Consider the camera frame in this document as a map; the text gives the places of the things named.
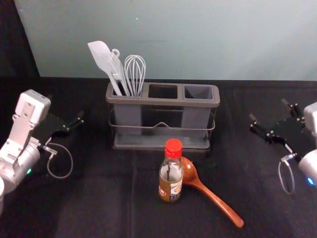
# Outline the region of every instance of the light blue wall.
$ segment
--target light blue wall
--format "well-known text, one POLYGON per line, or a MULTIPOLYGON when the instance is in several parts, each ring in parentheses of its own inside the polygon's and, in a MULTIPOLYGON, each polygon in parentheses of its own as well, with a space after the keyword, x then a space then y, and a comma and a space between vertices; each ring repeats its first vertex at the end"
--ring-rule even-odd
POLYGON ((146 78, 317 80, 316 0, 16 0, 41 76, 105 77, 87 43, 146 78))

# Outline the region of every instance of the bottle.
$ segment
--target bottle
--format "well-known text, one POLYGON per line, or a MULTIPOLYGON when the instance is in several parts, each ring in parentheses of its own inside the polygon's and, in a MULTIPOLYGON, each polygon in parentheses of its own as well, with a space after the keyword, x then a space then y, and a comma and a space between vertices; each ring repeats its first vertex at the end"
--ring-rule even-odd
POLYGON ((169 139, 165 145, 165 159, 159 168, 159 196, 166 202, 180 197, 184 168, 181 164, 182 142, 169 139))

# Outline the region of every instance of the black tablecloth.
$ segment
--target black tablecloth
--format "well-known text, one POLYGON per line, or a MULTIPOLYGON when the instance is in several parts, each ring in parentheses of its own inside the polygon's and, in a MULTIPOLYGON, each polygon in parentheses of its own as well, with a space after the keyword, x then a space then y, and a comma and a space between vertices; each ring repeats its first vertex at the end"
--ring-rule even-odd
MULTIPOLYGON (((261 122, 272 125, 289 116, 282 98, 302 108, 317 101, 317 83, 194 83, 217 85, 221 102, 211 153, 185 156, 194 161, 201 181, 244 219, 242 229, 193 188, 183 187, 175 204, 161 202, 158 168, 163 152, 111 149, 107 80, 4 78, 0 82, 0 144, 9 134, 11 116, 24 90, 52 94, 51 113, 66 120, 83 107, 90 110, 82 127, 59 140, 74 157, 73 174, 64 180, 48 176, 43 156, 23 183, 6 195, 0 237, 316 237, 316 189, 307 185, 292 163, 296 190, 292 195, 282 190, 277 166, 287 152, 252 134, 248 114, 253 112, 261 122)), ((64 159, 62 163, 69 166, 64 159)))

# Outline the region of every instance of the gray utensil caddy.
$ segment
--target gray utensil caddy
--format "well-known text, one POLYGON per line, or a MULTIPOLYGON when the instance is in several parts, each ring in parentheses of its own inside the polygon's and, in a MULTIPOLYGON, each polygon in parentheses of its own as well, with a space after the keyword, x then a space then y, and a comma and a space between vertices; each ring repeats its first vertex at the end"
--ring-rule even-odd
POLYGON ((106 101, 114 149, 163 149, 172 137, 184 150, 210 148, 220 104, 214 85, 145 82, 141 97, 127 97, 117 96, 109 84, 106 101))

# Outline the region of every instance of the whisk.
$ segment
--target whisk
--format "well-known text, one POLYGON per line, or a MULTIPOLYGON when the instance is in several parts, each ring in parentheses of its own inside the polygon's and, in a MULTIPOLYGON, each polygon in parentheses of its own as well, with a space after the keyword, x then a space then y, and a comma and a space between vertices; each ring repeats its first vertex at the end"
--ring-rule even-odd
POLYGON ((142 95, 146 65, 141 56, 130 55, 124 61, 124 75, 132 96, 142 95))

